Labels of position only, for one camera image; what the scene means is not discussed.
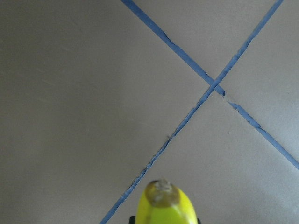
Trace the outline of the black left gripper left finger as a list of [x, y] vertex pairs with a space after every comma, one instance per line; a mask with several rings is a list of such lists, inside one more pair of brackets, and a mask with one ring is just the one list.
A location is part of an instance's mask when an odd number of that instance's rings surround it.
[[135, 224], [135, 216], [129, 218], [129, 224]]

